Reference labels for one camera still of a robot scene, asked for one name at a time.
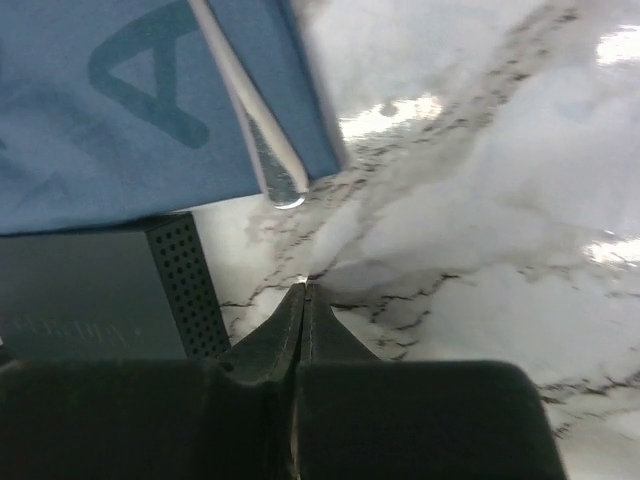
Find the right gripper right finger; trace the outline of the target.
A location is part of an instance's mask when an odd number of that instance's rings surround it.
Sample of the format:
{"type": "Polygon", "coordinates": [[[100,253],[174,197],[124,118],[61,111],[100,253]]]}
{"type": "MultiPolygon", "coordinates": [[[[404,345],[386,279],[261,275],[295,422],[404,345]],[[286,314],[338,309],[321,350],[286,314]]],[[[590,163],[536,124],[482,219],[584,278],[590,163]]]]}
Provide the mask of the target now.
{"type": "Polygon", "coordinates": [[[307,289],[297,366],[304,479],[562,479],[535,385],[501,361],[378,359],[307,289]]]}

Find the black network switch box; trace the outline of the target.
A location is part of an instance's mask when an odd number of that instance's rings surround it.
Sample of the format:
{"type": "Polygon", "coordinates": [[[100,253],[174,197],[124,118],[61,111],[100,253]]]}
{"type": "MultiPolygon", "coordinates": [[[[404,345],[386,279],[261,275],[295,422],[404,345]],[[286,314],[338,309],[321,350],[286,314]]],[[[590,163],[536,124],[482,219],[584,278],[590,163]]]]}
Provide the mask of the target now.
{"type": "Polygon", "coordinates": [[[193,216],[2,237],[1,343],[19,360],[201,359],[229,350],[193,216]]]}

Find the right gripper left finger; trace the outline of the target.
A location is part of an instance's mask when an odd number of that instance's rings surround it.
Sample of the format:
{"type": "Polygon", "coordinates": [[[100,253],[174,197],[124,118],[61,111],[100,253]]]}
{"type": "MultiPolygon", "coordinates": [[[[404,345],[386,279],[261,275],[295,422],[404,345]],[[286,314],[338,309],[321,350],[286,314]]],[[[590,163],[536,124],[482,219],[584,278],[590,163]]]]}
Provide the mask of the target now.
{"type": "Polygon", "coordinates": [[[288,479],[306,287],[216,359],[1,369],[5,479],[288,479]]]}

